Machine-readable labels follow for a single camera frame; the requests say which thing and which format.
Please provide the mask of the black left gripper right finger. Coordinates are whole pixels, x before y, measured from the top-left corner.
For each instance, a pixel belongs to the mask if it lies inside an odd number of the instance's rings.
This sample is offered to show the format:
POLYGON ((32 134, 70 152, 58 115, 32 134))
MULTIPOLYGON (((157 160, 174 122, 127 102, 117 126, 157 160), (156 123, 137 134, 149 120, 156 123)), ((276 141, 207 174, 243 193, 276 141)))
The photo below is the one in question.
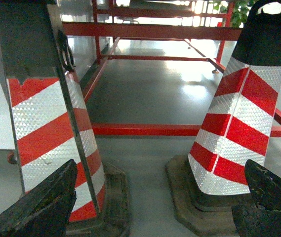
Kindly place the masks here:
POLYGON ((281 237, 281 178, 250 159, 244 172, 252 201, 232 207, 239 236, 281 237))

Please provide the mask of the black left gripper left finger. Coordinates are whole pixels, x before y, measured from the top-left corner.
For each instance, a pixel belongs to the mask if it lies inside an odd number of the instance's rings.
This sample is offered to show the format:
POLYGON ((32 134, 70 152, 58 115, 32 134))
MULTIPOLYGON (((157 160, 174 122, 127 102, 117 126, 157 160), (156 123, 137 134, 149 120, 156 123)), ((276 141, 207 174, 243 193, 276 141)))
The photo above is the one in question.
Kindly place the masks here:
POLYGON ((73 159, 0 214, 0 237, 64 237, 74 204, 77 164, 73 159))

